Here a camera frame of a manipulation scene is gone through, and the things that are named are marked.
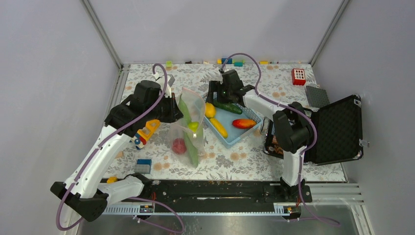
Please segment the yellow lemon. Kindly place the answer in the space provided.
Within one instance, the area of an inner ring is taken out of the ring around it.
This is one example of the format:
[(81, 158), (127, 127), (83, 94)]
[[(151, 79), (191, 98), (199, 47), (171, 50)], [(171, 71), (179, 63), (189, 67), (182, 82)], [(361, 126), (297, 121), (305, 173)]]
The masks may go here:
[(205, 104), (205, 117), (206, 118), (214, 118), (216, 115), (216, 108), (213, 104), (211, 103), (206, 103)]

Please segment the green apple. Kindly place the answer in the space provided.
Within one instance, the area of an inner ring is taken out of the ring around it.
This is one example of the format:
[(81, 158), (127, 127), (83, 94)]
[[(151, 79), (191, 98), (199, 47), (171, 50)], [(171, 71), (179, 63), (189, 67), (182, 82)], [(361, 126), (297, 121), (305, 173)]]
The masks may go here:
[(199, 123), (194, 121), (190, 122), (187, 126), (193, 133), (196, 133), (199, 128)]

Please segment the clear pink zip top bag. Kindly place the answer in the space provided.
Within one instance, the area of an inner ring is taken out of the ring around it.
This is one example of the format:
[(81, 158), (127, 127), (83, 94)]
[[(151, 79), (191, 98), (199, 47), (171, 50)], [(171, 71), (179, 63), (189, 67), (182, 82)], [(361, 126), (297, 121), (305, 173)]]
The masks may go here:
[(195, 91), (182, 87), (177, 102), (184, 117), (170, 125), (170, 149), (180, 162), (197, 168), (200, 158), (205, 154), (205, 100)]

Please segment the red apple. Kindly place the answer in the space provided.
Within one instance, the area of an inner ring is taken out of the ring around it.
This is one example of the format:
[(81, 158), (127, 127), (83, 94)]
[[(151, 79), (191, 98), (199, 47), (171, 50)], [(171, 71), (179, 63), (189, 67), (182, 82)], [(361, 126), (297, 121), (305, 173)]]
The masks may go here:
[(183, 138), (176, 138), (173, 140), (172, 151), (177, 155), (182, 155), (187, 151), (187, 147)]

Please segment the yellow corn cob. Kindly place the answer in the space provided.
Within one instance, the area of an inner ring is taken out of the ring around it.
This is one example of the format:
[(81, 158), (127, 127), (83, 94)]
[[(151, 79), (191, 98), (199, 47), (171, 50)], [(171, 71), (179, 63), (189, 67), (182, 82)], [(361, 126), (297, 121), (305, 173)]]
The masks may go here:
[(223, 138), (228, 138), (227, 130), (216, 118), (210, 118), (209, 121)]

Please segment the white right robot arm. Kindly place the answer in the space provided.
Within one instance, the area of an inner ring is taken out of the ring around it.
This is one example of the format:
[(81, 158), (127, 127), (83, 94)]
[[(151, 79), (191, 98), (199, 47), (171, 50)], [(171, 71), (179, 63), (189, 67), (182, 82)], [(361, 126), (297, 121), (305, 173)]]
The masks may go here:
[(300, 103), (278, 102), (261, 94), (257, 85), (244, 85), (235, 70), (220, 73), (222, 80), (209, 82), (207, 102), (239, 104), (273, 122), (276, 140), (284, 153), (281, 178), (286, 185), (280, 194), (285, 201), (294, 201), (300, 195), (304, 154), (317, 142), (315, 125)]

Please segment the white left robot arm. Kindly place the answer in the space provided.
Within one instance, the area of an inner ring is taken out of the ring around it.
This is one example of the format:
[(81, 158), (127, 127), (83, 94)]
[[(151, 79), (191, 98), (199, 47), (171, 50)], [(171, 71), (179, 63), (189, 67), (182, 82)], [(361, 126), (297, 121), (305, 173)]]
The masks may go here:
[(115, 156), (147, 122), (156, 119), (174, 123), (181, 118), (183, 114), (168, 84), (139, 82), (133, 94), (110, 110), (81, 165), (64, 182), (54, 182), (50, 191), (88, 222), (99, 218), (107, 206), (124, 199), (148, 200), (152, 189), (143, 176), (134, 174), (110, 184), (101, 180)]

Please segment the dark green cucumber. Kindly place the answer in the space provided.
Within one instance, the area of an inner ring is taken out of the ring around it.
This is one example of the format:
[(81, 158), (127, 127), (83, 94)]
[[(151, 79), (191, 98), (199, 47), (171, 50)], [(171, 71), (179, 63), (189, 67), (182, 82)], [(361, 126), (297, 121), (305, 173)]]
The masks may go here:
[(234, 113), (234, 114), (240, 115), (243, 113), (242, 109), (239, 106), (232, 104), (232, 103), (221, 103), (221, 102), (218, 102), (217, 100), (214, 100), (213, 105), (216, 108), (219, 108), (219, 109), (222, 109), (222, 110)]

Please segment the yellow toy truck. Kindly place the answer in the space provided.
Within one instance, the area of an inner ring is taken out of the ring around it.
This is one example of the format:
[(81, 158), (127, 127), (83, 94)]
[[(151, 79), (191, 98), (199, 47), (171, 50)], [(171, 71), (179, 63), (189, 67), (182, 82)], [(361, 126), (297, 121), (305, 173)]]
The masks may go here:
[(161, 122), (157, 119), (148, 121), (142, 129), (139, 129), (135, 133), (130, 142), (135, 145), (137, 150), (143, 149), (153, 134), (158, 130), (160, 124)]

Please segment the red orange mango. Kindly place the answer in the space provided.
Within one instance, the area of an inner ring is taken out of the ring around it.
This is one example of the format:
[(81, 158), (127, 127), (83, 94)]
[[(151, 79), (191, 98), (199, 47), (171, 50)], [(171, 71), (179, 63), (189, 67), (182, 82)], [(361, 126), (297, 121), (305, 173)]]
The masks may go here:
[(235, 119), (232, 122), (232, 125), (238, 129), (250, 129), (256, 126), (257, 122), (254, 121), (253, 119), (240, 118), (240, 119)]

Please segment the light blue plastic basket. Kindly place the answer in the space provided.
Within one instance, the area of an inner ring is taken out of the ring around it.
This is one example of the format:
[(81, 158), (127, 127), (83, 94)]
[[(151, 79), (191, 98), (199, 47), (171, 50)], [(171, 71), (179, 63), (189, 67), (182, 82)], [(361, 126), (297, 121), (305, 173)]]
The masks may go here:
[[(243, 107), (239, 104), (235, 104), (242, 110), (242, 114), (235, 114), (225, 111), (223, 109), (216, 108), (215, 118), (226, 130), (228, 137), (224, 138), (219, 131), (213, 126), (210, 119), (204, 117), (204, 123), (213, 132), (214, 136), (224, 145), (226, 148), (231, 148), (236, 143), (240, 142), (246, 136), (252, 134), (256, 129), (262, 127), (263, 118), (254, 110)], [(232, 122), (236, 119), (251, 119), (256, 122), (256, 125), (249, 129), (239, 129), (233, 126)]]

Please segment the blue building block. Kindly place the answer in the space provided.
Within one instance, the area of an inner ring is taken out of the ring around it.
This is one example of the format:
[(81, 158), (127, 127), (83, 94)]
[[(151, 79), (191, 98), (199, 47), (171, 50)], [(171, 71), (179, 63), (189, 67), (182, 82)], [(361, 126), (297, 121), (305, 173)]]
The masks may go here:
[(151, 159), (137, 159), (137, 165), (148, 165), (151, 166), (152, 160)]

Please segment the grey building block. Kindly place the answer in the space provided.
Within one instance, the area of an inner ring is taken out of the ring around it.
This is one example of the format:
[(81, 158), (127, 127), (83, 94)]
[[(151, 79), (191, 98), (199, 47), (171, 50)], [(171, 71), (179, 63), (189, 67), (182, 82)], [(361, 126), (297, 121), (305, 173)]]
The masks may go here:
[(134, 173), (150, 174), (151, 166), (149, 164), (136, 164), (134, 167)]

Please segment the red window block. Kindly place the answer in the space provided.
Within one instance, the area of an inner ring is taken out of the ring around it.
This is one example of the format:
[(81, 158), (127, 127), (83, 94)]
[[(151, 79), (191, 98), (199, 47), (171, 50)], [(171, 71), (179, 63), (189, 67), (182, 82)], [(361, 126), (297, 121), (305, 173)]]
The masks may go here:
[(297, 86), (303, 86), (306, 83), (306, 75), (304, 69), (294, 68), (291, 70), (292, 84)]

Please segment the small yellow toy piece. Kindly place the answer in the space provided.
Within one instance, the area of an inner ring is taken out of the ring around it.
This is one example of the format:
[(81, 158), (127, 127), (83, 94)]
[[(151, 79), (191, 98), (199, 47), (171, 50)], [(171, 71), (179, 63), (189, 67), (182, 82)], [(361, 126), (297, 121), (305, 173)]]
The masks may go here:
[(115, 183), (117, 181), (118, 181), (117, 177), (110, 177), (110, 178), (107, 179), (106, 183), (107, 184), (112, 184), (112, 183)]

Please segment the brown patterned roll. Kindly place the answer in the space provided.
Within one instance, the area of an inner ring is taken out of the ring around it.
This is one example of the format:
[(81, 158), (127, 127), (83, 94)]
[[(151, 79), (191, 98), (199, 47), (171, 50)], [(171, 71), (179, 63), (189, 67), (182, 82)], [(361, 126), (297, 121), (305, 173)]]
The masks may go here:
[(271, 145), (269, 147), (270, 152), (279, 158), (283, 158), (283, 149), (281, 148), (281, 146), (279, 145), (277, 139), (275, 136), (273, 136), (272, 141), (271, 141)]

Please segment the grey building baseplate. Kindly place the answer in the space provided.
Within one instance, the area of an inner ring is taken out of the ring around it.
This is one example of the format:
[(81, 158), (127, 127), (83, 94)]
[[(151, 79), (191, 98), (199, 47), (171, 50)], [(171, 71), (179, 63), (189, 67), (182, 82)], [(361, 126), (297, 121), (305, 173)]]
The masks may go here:
[(305, 94), (311, 107), (322, 108), (330, 104), (326, 90), (313, 86), (305, 87)]

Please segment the black open carrying case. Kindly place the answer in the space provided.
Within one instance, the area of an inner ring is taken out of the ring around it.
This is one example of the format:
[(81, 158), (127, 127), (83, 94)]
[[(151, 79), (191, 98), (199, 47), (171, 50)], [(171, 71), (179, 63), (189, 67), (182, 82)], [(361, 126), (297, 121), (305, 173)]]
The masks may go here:
[(304, 108), (317, 130), (317, 142), (304, 156), (304, 162), (328, 165), (363, 157), (361, 97), (353, 94), (317, 111)]

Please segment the blue block at wall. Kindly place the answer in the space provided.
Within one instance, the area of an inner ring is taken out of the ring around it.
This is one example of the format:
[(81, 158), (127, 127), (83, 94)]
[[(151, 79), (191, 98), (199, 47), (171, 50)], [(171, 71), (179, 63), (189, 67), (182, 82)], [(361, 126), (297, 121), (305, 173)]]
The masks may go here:
[(222, 58), (222, 64), (232, 64), (233, 59), (232, 58)]

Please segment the teal block at wall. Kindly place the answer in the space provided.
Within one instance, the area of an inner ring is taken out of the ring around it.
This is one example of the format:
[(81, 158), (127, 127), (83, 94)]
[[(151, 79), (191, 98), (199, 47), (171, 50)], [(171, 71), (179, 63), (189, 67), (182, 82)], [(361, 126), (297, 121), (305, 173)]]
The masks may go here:
[(243, 61), (236, 61), (233, 63), (235, 67), (242, 67), (244, 65)]

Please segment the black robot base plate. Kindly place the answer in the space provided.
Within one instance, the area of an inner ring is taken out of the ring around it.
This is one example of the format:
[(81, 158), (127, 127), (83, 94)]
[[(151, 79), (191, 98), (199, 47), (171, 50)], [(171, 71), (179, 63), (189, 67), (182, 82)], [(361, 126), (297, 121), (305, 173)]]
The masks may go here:
[(295, 206), (302, 200), (313, 201), (309, 186), (299, 192), (266, 181), (153, 180), (139, 196), (164, 203), (177, 213), (273, 212), (275, 203)]

